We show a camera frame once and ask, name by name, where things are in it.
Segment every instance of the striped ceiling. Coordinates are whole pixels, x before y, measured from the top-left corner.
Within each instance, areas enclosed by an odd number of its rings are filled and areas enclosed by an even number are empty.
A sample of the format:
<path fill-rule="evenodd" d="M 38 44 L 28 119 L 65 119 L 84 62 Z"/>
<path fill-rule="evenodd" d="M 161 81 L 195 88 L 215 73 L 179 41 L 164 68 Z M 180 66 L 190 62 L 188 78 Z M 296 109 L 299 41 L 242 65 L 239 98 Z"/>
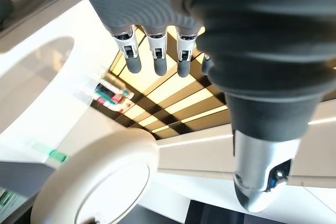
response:
<path fill-rule="evenodd" d="M 125 127 L 138 127 L 151 132 L 159 140 L 180 134 L 230 123 L 224 94 L 201 72 L 204 54 L 194 48 L 190 74 L 181 78 L 177 70 L 176 30 L 167 28 L 167 73 L 160 77 L 153 67 L 149 43 L 141 27 L 135 31 L 142 62 L 140 73 L 133 74 L 118 52 L 109 72 L 134 92 L 131 107 L 123 114 L 98 102 L 91 106 Z M 325 99 L 336 98 L 336 92 Z"/>

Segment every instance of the robotic arm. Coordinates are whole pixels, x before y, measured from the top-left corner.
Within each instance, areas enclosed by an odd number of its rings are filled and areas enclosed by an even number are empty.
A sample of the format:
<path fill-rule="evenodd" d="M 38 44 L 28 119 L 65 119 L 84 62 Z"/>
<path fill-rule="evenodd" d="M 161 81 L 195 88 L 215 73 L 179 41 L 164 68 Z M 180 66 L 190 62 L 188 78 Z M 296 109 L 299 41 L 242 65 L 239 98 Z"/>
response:
<path fill-rule="evenodd" d="M 134 26 L 144 27 L 155 71 L 166 72 L 167 25 L 177 29 L 178 73 L 198 48 L 204 73 L 226 95 L 232 119 L 236 194 L 248 211 L 266 208 L 287 182 L 300 138 L 335 85 L 335 0 L 89 0 L 131 72 L 141 69 Z"/>

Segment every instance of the gray rubber sleeve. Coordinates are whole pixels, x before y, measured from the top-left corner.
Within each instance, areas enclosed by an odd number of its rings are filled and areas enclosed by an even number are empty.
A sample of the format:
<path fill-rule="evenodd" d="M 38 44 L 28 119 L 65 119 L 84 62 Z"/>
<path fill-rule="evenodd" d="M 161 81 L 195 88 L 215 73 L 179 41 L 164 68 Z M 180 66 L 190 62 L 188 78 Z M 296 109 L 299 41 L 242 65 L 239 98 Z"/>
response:
<path fill-rule="evenodd" d="M 136 58 L 128 58 L 126 59 L 126 65 L 128 70 L 131 73 L 139 73 L 141 70 L 141 61 L 140 61 L 140 57 L 137 56 Z"/>
<path fill-rule="evenodd" d="M 164 76 L 167 72 L 167 59 L 154 59 L 154 70 L 158 76 Z"/>
<path fill-rule="evenodd" d="M 177 63 L 177 73 L 180 77 L 186 77 L 190 71 L 190 61 L 182 60 Z"/>
<path fill-rule="evenodd" d="M 320 97 L 293 102 L 253 101 L 225 94 L 232 129 L 273 142 L 301 138 Z"/>
<path fill-rule="evenodd" d="M 202 61 L 202 73 L 207 76 L 208 73 L 209 73 L 209 69 L 210 67 L 213 66 L 213 62 L 211 59 L 205 59 L 205 57 L 203 58 L 203 61 Z"/>

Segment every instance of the white wall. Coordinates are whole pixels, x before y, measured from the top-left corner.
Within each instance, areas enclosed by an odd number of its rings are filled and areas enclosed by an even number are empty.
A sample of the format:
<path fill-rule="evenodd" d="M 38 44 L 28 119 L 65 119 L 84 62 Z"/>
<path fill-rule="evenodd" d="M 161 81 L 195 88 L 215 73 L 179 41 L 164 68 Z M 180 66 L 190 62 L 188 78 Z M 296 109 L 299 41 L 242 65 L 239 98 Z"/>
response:
<path fill-rule="evenodd" d="M 86 112 L 57 146 L 57 150 L 72 156 L 94 141 L 124 129 L 125 127 L 116 121 L 108 118 L 98 110 L 88 107 Z"/>
<path fill-rule="evenodd" d="M 1 159 L 44 162 L 48 152 L 34 146 L 61 142 L 86 112 L 118 52 L 89 1 L 74 6 L 78 1 L 56 1 L 0 39 L 0 90 L 6 91 L 0 111 L 15 115 L 0 120 Z M 50 43 L 55 40 L 61 45 Z M 74 41 L 73 48 L 64 51 L 67 41 Z M 36 63 L 41 67 L 34 68 Z M 15 103 L 8 103 L 12 96 Z"/>
<path fill-rule="evenodd" d="M 236 198 L 232 180 L 158 174 L 154 181 L 190 199 L 247 213 Z M 287 224 L 335 224 L 336 220 L 330 208 L 298 186 L 286 186 L 267 209 L 253 215 Z"/>
<path fill-rule="evenodd" d="M 312 120 L 335 116 L 336 100 L 333 100 L 321 103 Z M 336 121 L 309 126 L 294 161 L 289 184 L 336 187 L 335 133 Z M 235 160 L 230 134 L 229 124 L 159 140 L 160 171 L 232 179 Z"/>

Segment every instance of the ceiling light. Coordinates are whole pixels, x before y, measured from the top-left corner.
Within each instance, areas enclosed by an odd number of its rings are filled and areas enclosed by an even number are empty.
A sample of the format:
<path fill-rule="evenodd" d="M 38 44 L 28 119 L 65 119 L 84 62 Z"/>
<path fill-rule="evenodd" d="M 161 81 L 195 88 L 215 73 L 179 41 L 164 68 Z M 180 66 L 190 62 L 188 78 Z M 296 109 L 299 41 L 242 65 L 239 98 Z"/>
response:
<path fill-rule="evenodd" d="M 155 116 L 151 115 L 150 117 L 148 117 L 148 118 L 146 118 L 146 119 L 140 121 L 139 124 L 140 124 L 141 126 L 145 127 L 146 125 L 151 124 L 151 123 L 154 123 L 154 122 L 156 122 L 157 120 L 158 120 L 158 119 L 157 119 Z"/>
<path fill-rule="evenodd" d="M 145 34 L 142 32 L 142 30 L 140 29 L 135 30 L 135 38 L 138 44 L 141 42 L 143 36 L 145 36 Z"/>
<path fill-rule="evenodd" d="M 220 136 L 211 136 L 211 137 L 206 137 L 206 138 L 201 138 L 201 139 L 193 139 L 193 140 L 188 140 L 188 141 L 181 141 L 181 142 L 162 144 L 162 145 L 160 145 L 160 141 L 158 141 L 158 144 L 159 144 L 159 148 L 167 148 L 167 147 L 172 147 L 172 146 L 180 146 L 180 145 L 185 145 L 185 144 L 195 144 L 195 143 L 207 142 L 207 141 L 212 141 L 212 140 L 219 140 L 219 139 L 230 138 L 230 137 L 233 137 L 233 135 L 232 134 L 227 134 L 227 135 L 220 135 Z"/>
<path fill-rule="evenodd" d="M 189 95 L 188 97 L 182 99 L 181 101 L 169 106 L 168 108 L 166 108 L 165 110 L 170 113 L 173 114 L 177 111 L 180 111 L 188 106 L 191 106 L 193 104 L 196 104 L 200 101 L 203 101 L 209 97 L 212 96 L 212 93 L 210 91 L 208 91 L 207 89 L 201 89 L 199 91 L 197 91 L 196 93 Z"/>
<path fill-rule="evenodd" d="M 200 54 L 199 56 L 196 57 L 196 60 L 202 64 L 204 58 L 204 53 Z"/>
<path fill-rule="evenodd" d="M 139 56 L 142 65 L 141 71 L 137 74 L 133 74 L 128 68 L 124 68 L 119 77 L 140 92 L 144 92 L 161 78 L 161 76 L 155 73 L 152 52 L 150 51 L 147 38 L 139 46 Z M 167 70 L 170 70 L 176 65 L 176 62 L 169 55 L 166 55 L 166 59 Z"/>
<path fill-rule="evenodd" d="M 183 120 L 181 120 L 181 122 L 186 123 L 186 122 L 196 120 L 198 118 L 202 118 L 204 116 L 211 115 L 211 114 L 217 113 L 219 111 L 223 111 L 223 110 L 227 110 L 227 106 L 224 105 L 224 106 L 220 106 L 218 108 L 212 109 L 212 110 L 205 111 L 201 114 L 194 115 L 194 116 L 191 116 L 190 118 L 183 119 Z"/>
<path fill-rule="evenodd" d="M 176 73 L 154 89 L 154 91 L 147 95 L 147 97 L 155 103 L 160 103 L 194 81 L 195 78 L 190 74 L 188 74 L 187 77 L 182 78 Z"/>
<path fill-rule="evenodd" d="M 175 28 L 175 26 L 167 26 L 167 33 L 169 33 L 176 40 L 176 28 Z"/>
<path fill-rule="evenodd" d="M 161 128 L 158 128 L 158 129 L 156 129 L 156 130 L 153 130 L 152 133 L 159 132 L 159 131 L 162 131 L 162 130 L 166 130 L 166 129 L 168 129 L 168 128 L 169 128 L 169 126 L 166 125 L 166 126 L 163 126 L 163 127 L 161 127 Z"/>
<path fill-rule="evenodd" d="M 311 122 L 309 122 L 308 124 L 309 124 L 309 125 L 314 125 L 314 124 L 330 123 L 330 122 L 336 122 L 336 117 L 334 117 L 334 118 L 326 118 L 326 119 L 315 120 L 315 121 L 311 121 Z"/>
<path fill-rule="evenodd" d="M 126 111 L 129 111 L 135 105 L 135 103 L 132 102 L 129 99 L 127 99 L 127 101 L 125 101 L 124 103 L 126 103 L 126 102 L 129 103 L 129 106 L 124 106 L 124 108 L 123 108 L 123 114 L 125 114 Z"/>
<path fill-rule="evenodd" d="M 200 31 L 198 32 L 197 36 L 201 35 L 201 34 L 204 33 L 204 32 L 205 32 L 205 27 L 202 26 L 202 27 L 200 28 Z"/>
<path fill-rule="evenodd" d="M 141 115 L 142 113 L 144 113 L 145 110 L 143 108 L 141 108 L 138 105 L 134 105 L 132 108 L 130 108 L 129 110 L 127 110 L 124 115 L 127 116 L 130 119 L 134 119 L 136 118 L 138 115 Z"/>
<path fill-rule="evenodd" d="M 121 51 L 119 50 L 118 54 L 117 54 L 117 57 L 118 58 L 118 62 L 117 64 L 115 65 L 115 67 L 113 68 L 112 70 L 112 73 L 114 73 L 115 75 L 118 75 L 120 74 L 121 70 L 124 68 L 124 66 L 126 65 L 126 61 L 125 61 L 125 58 L 124 56 L 122 55 Z"/>

